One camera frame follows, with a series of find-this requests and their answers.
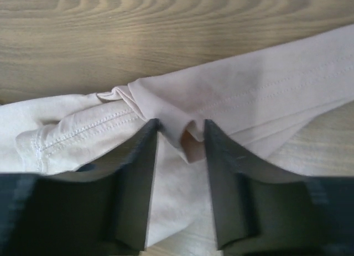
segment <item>wooden surface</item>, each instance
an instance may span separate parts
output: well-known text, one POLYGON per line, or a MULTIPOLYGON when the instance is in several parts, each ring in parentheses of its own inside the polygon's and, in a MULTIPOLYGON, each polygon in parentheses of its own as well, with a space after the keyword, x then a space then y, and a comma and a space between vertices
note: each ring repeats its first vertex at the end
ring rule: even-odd
MULTIPOLYGON (((354 0, 0 0, 0 103, 110 90, 354 23, 354 0)), ((354 103, 271 161, 354 167, 354 103)), ((215 252, 211 211, 144 256, 215 252)))

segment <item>cloth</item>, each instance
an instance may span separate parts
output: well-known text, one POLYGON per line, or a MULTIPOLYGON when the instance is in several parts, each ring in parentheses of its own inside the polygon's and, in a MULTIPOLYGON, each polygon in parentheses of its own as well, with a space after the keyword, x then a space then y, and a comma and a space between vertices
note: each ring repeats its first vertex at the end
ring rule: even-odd
MULTIPOLYGON (((188 226, 207 205, 204 119, 266 158, 314 117, 354 100, 353 35, 350 25, 110 92, 0 106, 0 172, 77 170, 159 118, 152 245, 188 226)), ((348 174, 354 171, 334 167, 305 175, 348 174)))

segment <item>wood grain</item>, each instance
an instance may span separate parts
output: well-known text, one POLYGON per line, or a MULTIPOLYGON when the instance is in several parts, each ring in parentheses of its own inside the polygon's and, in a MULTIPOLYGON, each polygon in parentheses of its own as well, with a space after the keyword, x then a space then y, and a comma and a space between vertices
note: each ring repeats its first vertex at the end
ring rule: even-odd
MULTIPOLYGON (((139 77, 354 23, 354 0, 0 0, 0 103, 107 91, 139 77)), ((304 128, 270 160, 354 167, 354 103, 304 128)), ((211 211, 144 256, 212 256, 211 211)))

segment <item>seam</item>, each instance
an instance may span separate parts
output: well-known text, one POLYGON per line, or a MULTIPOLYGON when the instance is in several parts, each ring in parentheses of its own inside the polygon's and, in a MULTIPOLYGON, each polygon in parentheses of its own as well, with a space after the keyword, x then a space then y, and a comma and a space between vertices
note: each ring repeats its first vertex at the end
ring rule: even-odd
POLYGON ((280 80, 278 80, 278 81, 276 81, 276 82, 268 83, 268 84, 266 84, 266 85, 264 85, 264 86, 262 86, 262 87, 260 87, 260 88, 256 88, 256 87, 255 87, 255 88, 252 88, 252 89, 250 89, 250 90, 248 90, 248 91, 239 93, 239 94, 237 94, 237 95, 234 95, 234 96, 231 96, 231 97, 227 97, 226 99, 221 100, 221 101, 218 101, 218 102, 215 102, 215 103, 213 103, 213 104, 211 104, 211 105, 207 105, 207 106, 205 106, 205 107, 199 109, 197 112, 205 111, 206 109, 210 109, 210 108, 215 107, 215 106, 217 106, 217 105, 223 104, 223 103, 225 103, 225 102, 227 102, 227 101, 229 101, 229 100, 232 100, 232 99, 234 99, 234 98, 247 95, 247 94, 249 94, 249 93, 251 93, 251 92, 253 92, 253 91, 259 91, 259 90, 262 90, 262 89, 265 89, 265 88, 268 88, 268 87, 271 87, 271 86, 276 86, 276 85, 278 85, 278 84, 280 84, 280 83, 289 81, 290 79, 293 79, 293 78, 295 78, 295 77, 297 77, 297 76, 303 76, 303 75, 306 75, 306 74, 309 74, 309 73, 312 73, 312 72, 315 72, 315 71, 320 71, 321 69, 323 69, 323 68, 325 68, 325 67, 327 67, 327 66, 329 66, 329 65, 331 65, 331 64, 335 64, 335 63, 340 62, 340 61, 342 61, 342 60, 350 59, 350 58, 353 57, 353 56, 354 56, 354 54, 350 54, 350 55, 345 56, 345 57, 340 57, 340 58, 338 58, 338 59, 332 60, 332 61, 330 61, 330 62, 327 62, 327 63, 323 64, 323 65, 320 65, 320 66, 318 66, 318 67, 316 67, 316 68, 314 68, 314 69, 312 69, 312 70, 310 70, 310 71, 301 72, 301 73, 299 73, 299 74, 297 74, 297 75, 294 75, 294 76, 291 76, 291 77, 286 77, 286 78, 280 79, 280 80))
POLYGON ((79 142, 79 141, 88 139, 88 138, 90 138, 90 137, 92 137, 92 136, 94 136, 94 135, 103 133, 103 132, 105 132, 105 131, 107 131, 107 130, 109 130, 109 129, 115 128, 115 127, 117 127, 117 126, 123 125, 123 124, 128 123, 128 122, 136 121, 136 120, 138 120, 138 119, 140 119, 140 118, 139 118, 138 116, 136 116, 136 117, 134 117, 134 118, 126 119, 125 121, 121 121, 121 122, 115 123, 115 124, 113 124, 113 125, 111 125, 111 126, 109 126, 109 127, 107 127, 107 128, 104 128, 104 129, 102 129, 102 130, 99 130, 99 131, 97 131, 97 132, 94 132, 94 133, 90 134, 90 135, 87 136, 87 137, 81 137, 81 138, 78 139, 78 140, 73 140, 73 141, 72 141, 71 143, 69 143, 69 144, 62 145, 62 146, 56 148, 55 150, 53 150, 52 152, 48 153, 46 156, 47 156, 47 157, 50 157, 50 156, 53 155, 55 152, 57 152, 57 151, 59 151, 59 150, 62 150, 63 148, 68 147, 68 146, 70 146, 70 145, 72 145, 72 144, 74 144, 74 143, 76 143, 76 142, 79 142))
POLYGON ((273 93, 273 94, 271 94, 271 95, 267 95, 267 96, 265 96, 265 97, 263 97, 263 98, 251 100, 251 101, 246 102, 246 103, 241 103, 241 104, 239 104, 239 105, 237 105, 237 106, 229 107, 229 108, 224 109, 224 110, 222 110, 222 111, 218 111, 218 110, 213 111, 213 112, 211 112, 209 115, 207 115, 206 118, 207 118, 207 117, 211 117, 211 116, 216 115, 216 114, 219 114, 219 113, 223 113, 223 112, 226 112, 226 111, 230 111, 230 110, 233 110, 233 109, 236 109, 236 108, 239 108, 239 107, 243 107, 243 106, 245 106, 245 105, 253 104, 253 103, 257 102, 257 101, 272 99, 272 98, 275 98, 275 97, 279 96, 280 94, 283 94, 283 93, 286 93, 286 92, 290 92, 290 91, 294 91, 294 90, 299 90, 299 89, 301 89, 301 88, 303 88, 303 87, 305 87, 305 86, 312 85, 312 84, 314 84, 314 83, 318 83, 318 82, 320 82, 320 81, 322 81, 322 80, 324 80, 324 79, 336 78, 336 77, 338 77, 339 75, 341 75, 341 74, 343 74, 343 73, 345 73, 345 72, 351 71, 351 70, 353 70, 353 69, 354 69, 354 66, 351 65, 351 66, 349 66, 349 67, 347 67, 347 68, 345 68, 345 69, 343 69, 343 70, 341 70, 341 71, 339 71, 339 72, 337 72, 337 73, 335 73, 335 74, 332 74, 332 75, 329 75, 329 76, 324 76, 324 77, 319 77, 319 78, 317 78, 317 79, 314 80, 314 81, 309 81, 309 82, 307 82, 307 83, 303 83, 303 84, 301 84, 301 85, 299 85, 299 86, 297 86, 297 87, 288 88, 288 89, 285 89, 285 90, 282 90, 282 91, 273 93))
POLYGON ((50 147, 52 147, 52 146, 54 146, 54 145, 56 145, 58 143, 66 141, 68 139, 71 139, 71 138, 77 136, 78 134, 80 134, 80 133, 82 133, 82 132, 84 132, 86 130, 92 129, 92 128, 97 127, 98 125, 100 125, 102 123, 111 121, 111 120, 116 119, 116 118, 118 118, 120 116, 124 116, 124 115, 130 114, 130 113, 133 113, 133 111, 130 108, 126 109, 126 110, 124 110, 122 112, 114 113, 114 114, 112 114, 110 116, 107 116, 107 117, 105 117, 103 119, 100 119, 97 122, 91 123, 90 125, 87 125, 87 126, 84 126, 84 127, 80 128, 78 130, 75 130, 74 132, 72 132, 70 134, 67 134, 67 135, 65 135, 63 137, 57 138, 53 142, 51 142, 49 144, 45 144, 43 147, 38 148, 38 149, 39 149, 40 152, 42 152, 45 149, 48 149, 48 148, 50 148, 50 147))

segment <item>garment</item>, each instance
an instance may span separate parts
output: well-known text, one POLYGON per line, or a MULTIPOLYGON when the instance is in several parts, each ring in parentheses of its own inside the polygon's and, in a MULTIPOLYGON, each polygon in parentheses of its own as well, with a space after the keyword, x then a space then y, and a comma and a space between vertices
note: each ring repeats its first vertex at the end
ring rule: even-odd
MULTIPOLYGON (((353 35, 350 25, 110 92, 0 106, 0 172, 77 170, 159 118, 152 245, 188 226, 207 205, 204 119, 266 158, 314 117, 354 100, 353 35)), ((305 175, 348 174, 354 170, 334 167, 305 175)))

